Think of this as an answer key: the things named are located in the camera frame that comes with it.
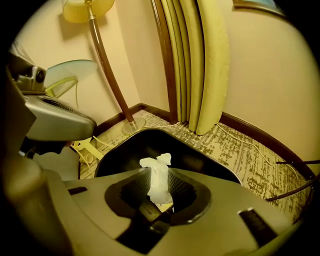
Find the yellow curtain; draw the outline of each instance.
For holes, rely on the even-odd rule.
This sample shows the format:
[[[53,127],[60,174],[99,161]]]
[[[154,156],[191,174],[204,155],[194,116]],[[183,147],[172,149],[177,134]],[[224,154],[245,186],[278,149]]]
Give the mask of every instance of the yellow curtain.
[[[178,120],[197,135],[219,122],[227,94],[229,44],[216,0],[161,0],[173,52]]]

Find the lamp base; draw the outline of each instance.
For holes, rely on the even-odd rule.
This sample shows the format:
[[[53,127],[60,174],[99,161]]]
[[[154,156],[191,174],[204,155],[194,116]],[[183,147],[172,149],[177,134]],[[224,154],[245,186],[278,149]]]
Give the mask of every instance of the lamp base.
[[[122,127],[124,134],[134,134],[140,131],[146,125],[146,120],[142,117],[136,117],[133,122],[126,122]]]

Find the wooden baseboard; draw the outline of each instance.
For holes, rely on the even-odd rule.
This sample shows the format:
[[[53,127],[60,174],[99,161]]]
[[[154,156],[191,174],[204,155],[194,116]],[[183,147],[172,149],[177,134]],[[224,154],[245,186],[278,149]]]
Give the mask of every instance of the wooden baseboard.
[[[170,112],[145,104],[145,103],[138,103],[130,107],[130,111],[132,114],[137,113],[140,110],[145,110],[168,122],[170,122],[171,120]],[[112,126],[123,121],[124,119],[125,119],[125,115],[123,113],[119,113],[115,115],[114,117],[98,125],[94,131],[94,135],[99,136],[100,134],[102,134]],[[222,116],[219,122],[253,138],[257,142],[263,144],[264,146],[266,146],[267,148],[275,152],[278,156],[283,158],[285,161],[288,161],[288,162],[302,161],[300,157],[298,157],[293,151],[291,151],[287,146],[282,144],[279,140],[277,140],[276,138],[272,137],[270,134],[266,133],[265,131],[259,129],[258,127],[255,127],[254,125],[246,121],[243,121],[231,114],[222,112]],[[310,180],[315,177],[315,174],[306,164],[299,164],[294,167],[306,180]]]

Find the beige wall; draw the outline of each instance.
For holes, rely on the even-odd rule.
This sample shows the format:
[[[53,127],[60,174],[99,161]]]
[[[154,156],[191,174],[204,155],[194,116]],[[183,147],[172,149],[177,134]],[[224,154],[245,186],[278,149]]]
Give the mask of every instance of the beige wall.
[[[61,0],[48,1],[23,27],[17,41],[43,68],[76,59],[97,62],[88,25],[69,23],[61,14]],[[99,25],[112,70],[131,107],[141,101],[128,62],[115,4],[105,17],[99,19]],[[68,91],[61,99],[75,106],[75,89]],[[79,81],[78,102],[79,108],[98,124],[121,112],[100,69]]]
[[[141,102],[169,111],[160,41],[150,0],[116,0],[123,41]]]
[[[320,159],[320,72],[300,32],[275,16],[217,0],[230,44],[224,111],[272,135],[302,160]],[[310,165],[315,173],[319,165]]]

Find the white tissue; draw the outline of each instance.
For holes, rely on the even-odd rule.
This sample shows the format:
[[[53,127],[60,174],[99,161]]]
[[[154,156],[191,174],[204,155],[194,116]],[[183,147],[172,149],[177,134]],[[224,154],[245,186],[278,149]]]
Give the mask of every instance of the white tissue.
[[[154,204],[170,204],[173,202],[169,193],[169,168],[171,165],[171,154],[165,153],[153,158],[140,160],[141,167],[151,168],[151,181],[148,196]]]

